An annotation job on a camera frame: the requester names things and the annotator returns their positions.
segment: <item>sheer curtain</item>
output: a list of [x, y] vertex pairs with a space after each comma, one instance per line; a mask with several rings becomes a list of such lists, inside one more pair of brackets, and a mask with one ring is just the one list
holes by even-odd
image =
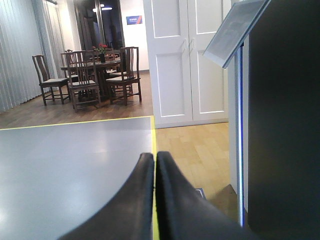
[[46, 0], [32, 0], [43, 53], [53, 78], [63, 78], [60, 53], [65, 51], [59, 19], [59, 8]]
[[63, 78], [59, 9], [46, 0], [0, 0], [0, 113], [41, 94], [32, 56], [44, 54]]
[[41, 94], [31, 56], [42, 52], [30, 0], [0, 0], [0, 112]]

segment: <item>white cabinet door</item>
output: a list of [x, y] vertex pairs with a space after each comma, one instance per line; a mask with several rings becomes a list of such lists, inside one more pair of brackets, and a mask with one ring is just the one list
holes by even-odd
[[187, 0], [143, 0], [156, 125], [192, 117]]
[[228, 117], [224, 70], [203, 56], [223, 20], [224, 0], [188, 0], [192, 111], [194, 121]]

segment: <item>glass door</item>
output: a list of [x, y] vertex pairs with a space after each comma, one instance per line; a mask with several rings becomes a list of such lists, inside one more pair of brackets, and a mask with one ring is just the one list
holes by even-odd
[[119, 0], [75, 0], [74, 5], [83, 50], [100, 43], [113, 49], [124, 47]]

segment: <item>yellow edge line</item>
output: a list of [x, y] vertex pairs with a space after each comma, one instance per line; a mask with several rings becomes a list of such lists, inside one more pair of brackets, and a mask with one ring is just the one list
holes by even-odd
[[113, 119], [92, 120], [92, 121], [77, 121], [77, 122], [67, 122], [67, 123], [56, 123], [56, 124], [38, 125], [38, 126], [21, 126], [21, 127], [3, 128], [3, 129], [0, 129], [0, 131], [13, 130], [13, 129], [42, 128], [42, 127], [71, 125], [71, 124], [87, 124], [87, 123], [97, 123], [97, 122], [106, 122], [106, 121], [115, 121], [115, 120], [124, 120], [124, 119], [153, 118], [153, 117], [154, 117], [154, 116], [132, 116], [132, 117], [124, 117], [124, 118], [113, 118]]
[[[152, 154], [154, 159], [154, 186], [156, 186], [156, 163], [157, 163], [157, 137], [156, 137], [156, 124], [155, 117], [151, 116], [151, 141], [152, 141]], [[153, 208], [152, 208], [152, 236], [153, 240], [159, 240], [158, 218], [156, 209], [156, 193], [153, 191]]]

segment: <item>flower vase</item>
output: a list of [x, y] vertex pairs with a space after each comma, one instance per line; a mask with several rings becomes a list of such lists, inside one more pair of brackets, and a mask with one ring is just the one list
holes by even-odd
[[106, 58], [105, 58], [105, 54], [104, 54], [104, 53], [101, 53], [101, 54], [99, 54], [98, 56], [99, 56], [99, 58], [100, 58], [100, 62], [102, 62], [102, 63], [105, 63], [105, 62], [106, 62]]

